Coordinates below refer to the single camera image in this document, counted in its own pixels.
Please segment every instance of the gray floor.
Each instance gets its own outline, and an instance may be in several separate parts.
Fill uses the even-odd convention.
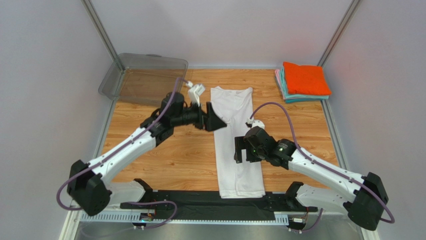
[[[309,219],[312,224],[317,216]],[[130,223],[81,222],[75,240],[89,240],[81,229],[91,236],[101,236],[132,227]],[[103,240],[363,240],[359,228],[345,216],[325,215],[316,228],[297,235],[288,232],[285,226],[264,225],[207,225],[207,224],[166,224],[147,230],[127,230]]]

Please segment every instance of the robotic arm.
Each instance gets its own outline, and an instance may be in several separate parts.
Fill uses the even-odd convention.
[[[190,87],[188,93],[191,104],[189,106],[185,105],[184,96],[181,93],[169,93],[163,99],[161,107],[142,122],[126,140],[98,158],[87,163],[78,160],[72,165],[70,179],[62,186],[67,184],[68,194],[89,216],[97,215],[109,205],[145,201],[144,182],[135,180],[115,183],[112,179],[137,157],[169,138],[175,127],[193,124],[198,129],[211,132],[227,126],[215,114],[210,102],[206,104],[207,111],[202,111],[199,95],[204,91],[204,87],[202,85]],[[371,172],[367,176],[362,176],[341,169],[298,147],[297,142],[287,139],[276,141],[267,134],[263,129],[265,126],[258,120],[247,126],[251,128],[247,134],[235,138],[234,158],[237,163],[242,163],[242,150],[245,150],[246,160],[251,163],[265,160],[273,166],[309,176],[331,189],[293,182],[286,196],[295,199],[298,204],[305,207],[347,213],[354,223],[367,230],[377,228],[388,202],[380,177]],[[367,186],[368,190],[380,197],[384,205],[379,203],[370,192],[355,183]]]

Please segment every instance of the folded clothing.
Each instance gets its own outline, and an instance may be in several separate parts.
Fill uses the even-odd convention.
[[[286,78],[285,78],[284,67],[281,70],[275,70],[275,80],[278,84],[278,87],[281,90],[281,94],[283,99],[287,104],[297,103],[297,102],[305,102],[305,101],[317,101],[317,100],[325,100],[328,99],[328,95],[306,95],[306,94],[289,94],[289,90],[287,88]]]
[[[214,112],[227,126],[214,131],[217,181],[219,194],[223,199],[261,198],[265,195],[262,166],[260,162],[245,161],[236,163],[235,137],[246,135],[247,119],[253,113],[251,87],[245,90],[225,90],[211,88],[211,104]]]
[[[289,94],[331,95],[329,86],[320,66],[297,65],[291,62],[282,63],[285,70],[285,81]]]

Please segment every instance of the blue folded cloth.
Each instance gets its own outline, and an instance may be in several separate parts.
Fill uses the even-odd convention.
[[[290,103],[297,103],[297,102],[304,102],[304,101],[316,101],[316,100],[325,100],[329,99],[329,96],[320,96],[320,95],[304,95],[304,94],[289,94],[289,89],[287,88],[286,83],[286,72],[284,71],[284,67],[281,67],[281,70],[279,71],[279,80],[281,82],[281,90],[284,93],[285,102]]]

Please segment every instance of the white wall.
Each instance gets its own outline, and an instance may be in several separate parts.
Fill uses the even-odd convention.
[[[117,53],[191,67],[316,65],[351,0],[93,0]]]
[[[394,225],[383,240],[426,228],[426,1],[363,1],[325,65],[330,105],[351,170],[381,176]]]
[[[79,0],[0,3],[1,239],[58,239],[56,191],[94,154],[111,62]]]

